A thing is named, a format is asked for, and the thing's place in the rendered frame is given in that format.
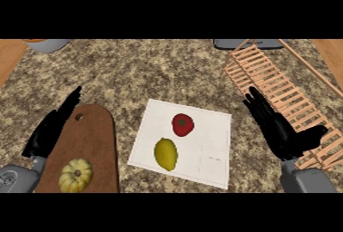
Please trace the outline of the white placemat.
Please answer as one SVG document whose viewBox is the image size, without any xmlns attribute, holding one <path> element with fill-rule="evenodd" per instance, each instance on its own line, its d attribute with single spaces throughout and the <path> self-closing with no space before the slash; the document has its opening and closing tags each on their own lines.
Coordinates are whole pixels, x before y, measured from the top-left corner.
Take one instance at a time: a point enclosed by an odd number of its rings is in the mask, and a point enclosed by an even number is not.
<svg viewBox="0 0 343 232">
<path fill-rule="evenodd" d="M 179 113 L 194 121 L 194 129 L 185 137 L 175 134 L 172 127 Z M 150 99 L 128 164 L 228 189 L 231 119 L 228 113 Z M 162 168 L 154 158 L 160 139 L 170 139 L 178 147 L 179 159 L 172 171 Z"/>
</svg>

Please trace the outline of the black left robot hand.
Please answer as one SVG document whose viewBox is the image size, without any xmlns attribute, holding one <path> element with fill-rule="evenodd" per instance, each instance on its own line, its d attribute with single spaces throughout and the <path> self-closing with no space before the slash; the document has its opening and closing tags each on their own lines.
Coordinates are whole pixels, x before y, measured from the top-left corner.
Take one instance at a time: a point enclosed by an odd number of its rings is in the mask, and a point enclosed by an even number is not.
<svg viewBox="0 0 343 232">
<path fill-rule="evenodd" d="M 39 123 L 30 140 L 27 142 L 23 156 L 32 158 L 34 156 L 46 158 L 51 155 L 57 145 L 66 122 L 79 105 L 82 87 L 70 93 L 58 110 L 52 110 L 42 122 Z"/>
</svg>

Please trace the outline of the yellow lemon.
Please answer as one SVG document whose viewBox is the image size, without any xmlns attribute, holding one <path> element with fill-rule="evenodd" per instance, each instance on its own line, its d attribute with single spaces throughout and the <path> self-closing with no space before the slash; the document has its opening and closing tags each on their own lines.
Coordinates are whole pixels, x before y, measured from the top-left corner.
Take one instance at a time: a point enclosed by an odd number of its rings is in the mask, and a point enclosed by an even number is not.
<svg viewBox="0 0 343 232">
<path fill-rule="evenodd" d="M 176 168 L 179 153 L 175 142 L 162 138 L 154 147 L 154 157 L 159 165 L 172 171 Z"/>
</svg>

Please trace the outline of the dark grey appliance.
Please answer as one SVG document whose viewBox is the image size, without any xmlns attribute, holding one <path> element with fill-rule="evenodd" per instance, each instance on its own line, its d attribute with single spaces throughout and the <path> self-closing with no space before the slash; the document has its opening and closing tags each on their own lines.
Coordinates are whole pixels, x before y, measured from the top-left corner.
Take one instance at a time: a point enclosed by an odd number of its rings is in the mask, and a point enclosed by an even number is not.
<svg viewBox="0 0 343 232">
<path fill-rule="evenodd" d="M 215 39 L 215 48 L 219 50 L 236 50 L 236 48 L 244 43 L 244 39 Z M 277 39 L 250 39 L 241 48 L 247 48 L 256 45 L 259 49 L 275 50 L 283 48 L 283 44 Z"/>
</svg>

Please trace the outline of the pale wooden tiered shelf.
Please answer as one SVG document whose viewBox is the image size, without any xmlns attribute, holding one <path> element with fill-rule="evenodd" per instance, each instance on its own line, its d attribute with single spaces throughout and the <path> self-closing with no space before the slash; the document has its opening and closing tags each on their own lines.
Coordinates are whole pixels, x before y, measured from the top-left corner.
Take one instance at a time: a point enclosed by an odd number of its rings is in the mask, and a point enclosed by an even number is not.
<svg viewBox="0 0 343 232">
<path fill-rule="evenodd" d="M 304 131 L 315 125 L 329 128 L 321 138 L 321 146 L 305 152 L 296 167 L 332 170 L 335 165 L 343 163 L 343 132 L 329 121 L 258 46 L 241 48 L 247 41 L 228 54 L 231 62 L 224 68 L 228 77 L 243 95 L 249 93 L 252 86 L 261 91 L 296 131 Z"/>
</svg>

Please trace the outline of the grey pot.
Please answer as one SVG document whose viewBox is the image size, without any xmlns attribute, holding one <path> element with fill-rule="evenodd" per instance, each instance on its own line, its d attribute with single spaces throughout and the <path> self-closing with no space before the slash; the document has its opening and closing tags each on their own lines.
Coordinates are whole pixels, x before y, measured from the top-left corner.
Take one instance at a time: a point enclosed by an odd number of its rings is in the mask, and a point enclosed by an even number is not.
<svg viewBox="0 0 343 232">
<path fill-rule="evenodd" d="M 67 46 L 68 39 L 24 39 L 27 45 L 39 53 L 52 53 Z"/>
</svg>

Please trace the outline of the brown wooden cutting board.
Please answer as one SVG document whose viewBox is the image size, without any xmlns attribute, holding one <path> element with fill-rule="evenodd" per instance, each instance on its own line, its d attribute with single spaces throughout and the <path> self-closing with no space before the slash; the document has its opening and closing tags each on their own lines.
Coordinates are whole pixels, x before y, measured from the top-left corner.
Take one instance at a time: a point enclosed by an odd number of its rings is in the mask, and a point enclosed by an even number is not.
<svg viewBox="0 0 343 232">
<path fill-rule="evenodd" d="M 120 192 L 116 126 L 108 110 L 100 105 L 79 106 L 64 125 L 63 134 L 46 161 L 37 193 L 58 192 L 64 166 L 74 159 L 94 165 L 94 179 L 86 192 Z"/>
</svg>

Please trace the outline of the pale yellow squash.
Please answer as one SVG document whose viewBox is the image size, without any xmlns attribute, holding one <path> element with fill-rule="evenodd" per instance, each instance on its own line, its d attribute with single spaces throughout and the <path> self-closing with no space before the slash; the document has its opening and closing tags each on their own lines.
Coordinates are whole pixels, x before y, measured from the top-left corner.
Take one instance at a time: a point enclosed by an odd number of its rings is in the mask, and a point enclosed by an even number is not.
<svg viewBox="0 0 343 232">
<path fill-rule="evenodd" d="M 64 166 L 60 189 L 64 193 L 82 192 L 94 179 L 94 165 L 86 159 L 73 159 Z"/>
</svg>

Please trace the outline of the red tomato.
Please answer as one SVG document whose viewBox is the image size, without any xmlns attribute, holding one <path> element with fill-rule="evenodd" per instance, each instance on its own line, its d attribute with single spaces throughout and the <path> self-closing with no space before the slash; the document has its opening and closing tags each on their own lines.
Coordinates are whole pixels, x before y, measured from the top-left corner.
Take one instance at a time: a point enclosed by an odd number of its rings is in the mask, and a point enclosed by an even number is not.
<svg viewBox="0 0 343 232">
<path fill-rule="evenodd" d="M 179 113 L 172 120 L 173 132 L 179 137 L 185 137 L 194 130 L 194 119 L 184 113 Z"/>
</svg>

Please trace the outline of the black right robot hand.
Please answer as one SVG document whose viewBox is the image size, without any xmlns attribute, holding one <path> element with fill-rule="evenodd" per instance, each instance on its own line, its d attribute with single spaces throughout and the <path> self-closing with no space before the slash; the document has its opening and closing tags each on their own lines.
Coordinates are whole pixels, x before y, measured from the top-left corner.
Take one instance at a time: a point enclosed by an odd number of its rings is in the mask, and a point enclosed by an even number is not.
<svg viewBox="0 0 343 232">
<path fill-rule="evenodd" d="M 250 87 L 243 102 L 259 124 L 270 149 L 283 161 L 301 158 L 305 151 L 320 147 L 323 136 L 329 131 L 326 126 L 317 125 L 298 132 L 255 87 Z"/>
</svg>

